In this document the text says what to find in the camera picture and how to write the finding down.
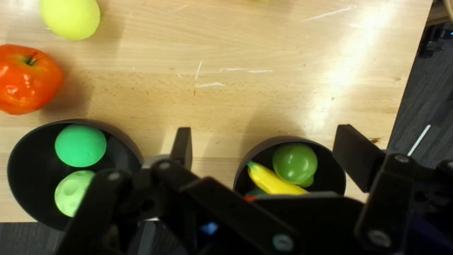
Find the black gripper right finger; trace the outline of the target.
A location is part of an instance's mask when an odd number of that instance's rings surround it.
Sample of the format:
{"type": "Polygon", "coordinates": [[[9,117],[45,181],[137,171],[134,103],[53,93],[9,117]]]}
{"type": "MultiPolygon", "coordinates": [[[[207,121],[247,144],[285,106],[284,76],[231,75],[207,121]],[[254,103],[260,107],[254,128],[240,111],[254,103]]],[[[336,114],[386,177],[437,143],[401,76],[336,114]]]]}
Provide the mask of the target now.
{"type": "Polygon", "coordinates": [[[353,124],[338,126],[333,154],[342,168],[364,192],[372,191],[387,157],[393,157],[400,162],[413,161],[410,155],[381,150],[353,124]]]}

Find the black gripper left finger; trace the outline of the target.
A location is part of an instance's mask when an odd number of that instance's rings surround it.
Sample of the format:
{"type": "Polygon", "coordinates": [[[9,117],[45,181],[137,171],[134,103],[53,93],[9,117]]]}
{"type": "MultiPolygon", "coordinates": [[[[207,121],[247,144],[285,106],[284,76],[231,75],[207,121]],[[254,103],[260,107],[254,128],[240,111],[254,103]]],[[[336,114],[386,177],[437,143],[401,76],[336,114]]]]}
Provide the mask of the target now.
{"type": "Polygon", "coordinates": [[[193,165],[193,138],[190,127],[179,127],[171,157],[185,165],[188,170],[193,165]]]}

